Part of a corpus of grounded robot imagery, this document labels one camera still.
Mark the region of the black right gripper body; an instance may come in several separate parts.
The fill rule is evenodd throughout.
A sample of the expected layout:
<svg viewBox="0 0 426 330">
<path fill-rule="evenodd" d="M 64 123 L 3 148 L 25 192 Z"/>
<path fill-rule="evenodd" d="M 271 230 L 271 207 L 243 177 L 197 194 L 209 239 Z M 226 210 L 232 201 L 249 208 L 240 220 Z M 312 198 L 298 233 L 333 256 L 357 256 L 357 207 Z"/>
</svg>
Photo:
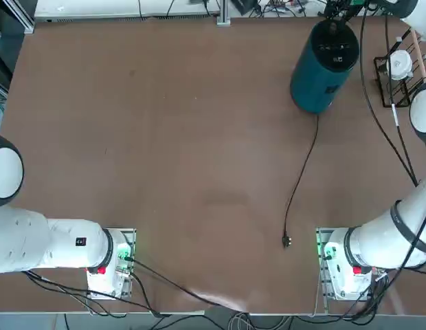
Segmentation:
<svg viewBox="0 0 426 330">
<path fill-rule="evenodd" d="M 326 9 L 348 9 L 350 7 L 363 7 L 364 0 L 326 0 Z"/>
</svg>

